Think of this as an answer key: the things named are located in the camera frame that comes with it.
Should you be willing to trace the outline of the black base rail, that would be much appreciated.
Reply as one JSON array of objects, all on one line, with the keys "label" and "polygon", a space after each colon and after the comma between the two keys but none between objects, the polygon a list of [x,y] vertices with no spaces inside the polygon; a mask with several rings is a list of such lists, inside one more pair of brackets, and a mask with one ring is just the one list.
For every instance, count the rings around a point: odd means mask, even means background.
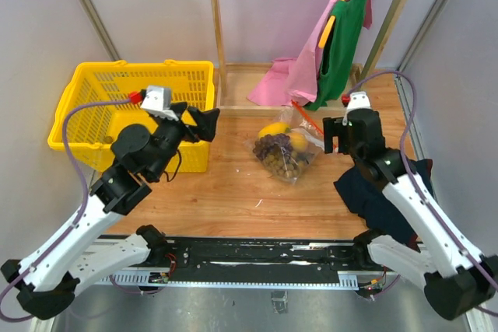
[{"label": "black base rail", "polygon": [[167,237],[143,226],[128,237],[104,236],[84,250],[63,279],[79,294],[98,281],[146,289],[167,285],[241,288],[379,288],[388,267],[374,263],[360,242],[300,239]]}]

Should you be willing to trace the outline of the pink shirt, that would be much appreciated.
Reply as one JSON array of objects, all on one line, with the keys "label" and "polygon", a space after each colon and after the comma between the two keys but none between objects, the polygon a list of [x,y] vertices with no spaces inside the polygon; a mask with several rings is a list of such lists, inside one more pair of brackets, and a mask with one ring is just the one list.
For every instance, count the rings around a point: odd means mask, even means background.
[{"label": "pink shirt", "polygon": [[[289,106],[295,101],[305,106],[316,99],[317,74],[322,59],[318,41],[337,1],[329,1],[296,58],[277,58],[272,62],[272,67],[247,96],[252,103],[260,106]],[[368,4],[370,7],[363,27],[367,29],[372,23],[371,0]]]}]

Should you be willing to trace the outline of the green shirt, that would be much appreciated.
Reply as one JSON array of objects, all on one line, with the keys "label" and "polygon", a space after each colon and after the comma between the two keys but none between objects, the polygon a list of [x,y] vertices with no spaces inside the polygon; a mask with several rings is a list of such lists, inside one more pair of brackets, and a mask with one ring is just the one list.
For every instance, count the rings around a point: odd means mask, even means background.
[{"label": "green shirt", "polygon": [[350,69],[361,29],[368,13],[369,0],[338,0],[330,16],[336,21],[322,49],[321,64],[317,74],[317,97],[305,105],[308,110],[325,107],[330,100],[342,96],[349,79]]}]

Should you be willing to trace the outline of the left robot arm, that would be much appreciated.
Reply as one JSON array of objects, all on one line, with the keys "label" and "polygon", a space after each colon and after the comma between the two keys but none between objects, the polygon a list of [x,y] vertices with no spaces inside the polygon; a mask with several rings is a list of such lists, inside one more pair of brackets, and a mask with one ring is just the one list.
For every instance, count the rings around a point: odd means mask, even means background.
[{"label": "left robot arm", "polygon": [[156,130],[143,124],[123,128],[110,147],[114,161],[92,186],[82,186],[82,203],[68,221],[31,255],[7,260],[1,266],[7,282],[1,295],[16,288],[17,301],[27,313],[16,319],[2,315],[3,321],[49,320],[101,278],[131,265],[155,267],[172,259],[165,235],[153,225],[138,228],[134,235],[98,253],[85,253],[95,239],[151,193],[152,183],[167,175],[171,159],[181,155],[182,141],[214,139],[220,115],[219,109],[201,111],[185,102],[147,112],[156,122]]}]

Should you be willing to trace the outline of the yellow mango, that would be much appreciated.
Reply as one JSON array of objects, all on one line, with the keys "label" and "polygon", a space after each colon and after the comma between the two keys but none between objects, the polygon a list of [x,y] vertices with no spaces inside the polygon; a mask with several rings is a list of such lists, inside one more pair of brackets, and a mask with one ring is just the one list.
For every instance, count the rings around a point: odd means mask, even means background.
[{"label": "yellow mango", "polygon": [[287,137],[292,132],[290,126],[285,122],[275,122],[262,128],[258,132],[260,140],[275,140]]}]

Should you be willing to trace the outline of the dark red grape bunch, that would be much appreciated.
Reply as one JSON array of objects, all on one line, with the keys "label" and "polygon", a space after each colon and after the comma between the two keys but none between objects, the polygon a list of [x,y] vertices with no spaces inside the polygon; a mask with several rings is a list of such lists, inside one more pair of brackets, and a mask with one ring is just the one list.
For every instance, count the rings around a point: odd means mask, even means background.
[{"label": "dark red grape bunch", "polygon": [[256,140],[252,152],[263,161],[268,154],[291,154],[293,147],[290,144],[289,136],[275,140]]}]

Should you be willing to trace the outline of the yellow clothes hanger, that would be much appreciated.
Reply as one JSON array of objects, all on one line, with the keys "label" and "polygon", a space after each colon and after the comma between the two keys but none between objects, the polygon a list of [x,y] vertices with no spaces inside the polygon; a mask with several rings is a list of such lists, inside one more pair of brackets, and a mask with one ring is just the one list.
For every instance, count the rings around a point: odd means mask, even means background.
[{"label": "yellow clothes hanger", "polygon": [[325,44],[327,43],[327,40],[332,32],[332,29],[335,25],[336,17],[335,16],[330,16],[326,25],[324,26],[324,29],[322,31],[322,34],[320,36],[320,39],[318,41],[318,47],[320,49],[323,49],[325,47]]}]

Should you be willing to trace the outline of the longan fruit bunch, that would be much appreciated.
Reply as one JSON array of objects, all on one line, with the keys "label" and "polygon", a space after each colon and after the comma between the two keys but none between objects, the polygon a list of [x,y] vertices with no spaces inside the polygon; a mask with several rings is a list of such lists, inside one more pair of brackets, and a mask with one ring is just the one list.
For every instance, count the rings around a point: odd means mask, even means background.
[{"label": "longan fruit bunch", "polygon": [[302,167],[295,159],[282,153],[268,154],[263,160],[263,165],[274,176],[286,180],[296,179],[302,171]]}]

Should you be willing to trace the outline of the yellow plastic basket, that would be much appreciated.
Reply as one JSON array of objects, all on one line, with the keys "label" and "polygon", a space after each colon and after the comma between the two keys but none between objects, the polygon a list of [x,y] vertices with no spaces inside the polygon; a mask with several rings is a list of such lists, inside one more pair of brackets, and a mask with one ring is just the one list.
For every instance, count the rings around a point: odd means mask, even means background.
[{"label": "yellow plastic basket", "polygon": [[84,62],[77,66],[71,82],[58,103],[54,124],[47,138],[48,146],[64,151],[62,125],[70,110],[84,103],[106,101],[105,107],[92,107],[71,116],[68,141],[74,157],[97,172],[103,172],[114,160],[106,136],[113,141],[130,124],[142,124],[150,131],[157,127],[154,120],[139,106],[114,106],[129,93],[148,86],[164,86],[172,90],[173,102],[186,102],[199,110],[214,107],[214,65],[210,61],[175,61],[161,63]]}]

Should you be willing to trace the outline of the orange peach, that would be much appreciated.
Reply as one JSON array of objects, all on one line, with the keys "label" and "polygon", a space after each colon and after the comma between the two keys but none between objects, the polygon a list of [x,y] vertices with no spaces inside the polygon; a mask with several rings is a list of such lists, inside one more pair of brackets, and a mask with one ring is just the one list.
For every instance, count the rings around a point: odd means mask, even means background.
[{"label": "orange peach", "polygon": [[291,131],[289,133],[290,144],[296,152],[305,152],[308,148],[307,138],[299,132]]}]

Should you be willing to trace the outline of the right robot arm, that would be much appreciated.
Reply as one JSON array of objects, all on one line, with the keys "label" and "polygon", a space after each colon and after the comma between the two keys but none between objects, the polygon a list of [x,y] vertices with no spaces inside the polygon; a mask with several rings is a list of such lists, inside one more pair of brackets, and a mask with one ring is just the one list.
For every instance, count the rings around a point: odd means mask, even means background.
[{"label": "right robot arm", "polygon": [[324,150],[351,156],[361,175],[402,214],[425,245],[418,252],[388,234],[366,234],[352,251],[354,264],[369,270],[384,265],[421,289],[433,310],[454,320],[497,292],[497,257],[485,256],[440,209],[405,154],[387,147],[378,112],[349,111],[323,120]]}]

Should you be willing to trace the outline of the clear zip top bag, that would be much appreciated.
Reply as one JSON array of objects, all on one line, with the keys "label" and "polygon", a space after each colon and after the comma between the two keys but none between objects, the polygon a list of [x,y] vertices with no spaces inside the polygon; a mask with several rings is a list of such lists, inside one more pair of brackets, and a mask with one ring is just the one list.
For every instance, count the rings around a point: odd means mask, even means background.
[{"label": "clear zip top bag", "polygon": [[294,184],[324,151],[321,129],[299,104],[283,108],[275,120],[244,142],[271,176]]}]

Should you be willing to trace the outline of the dark navy cloth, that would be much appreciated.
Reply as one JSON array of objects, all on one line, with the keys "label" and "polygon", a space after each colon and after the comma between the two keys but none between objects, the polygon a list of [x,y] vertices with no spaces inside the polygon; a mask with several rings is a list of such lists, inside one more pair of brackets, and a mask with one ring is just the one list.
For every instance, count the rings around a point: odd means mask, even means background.
[{"label": "dark navy cloth", "polygon": [[361,176],[356,166],[344,172],[334,182],[334,186],[348,210],[363,219],[367,228],[379,229],[416,250],[416,232],[401,212]]}]

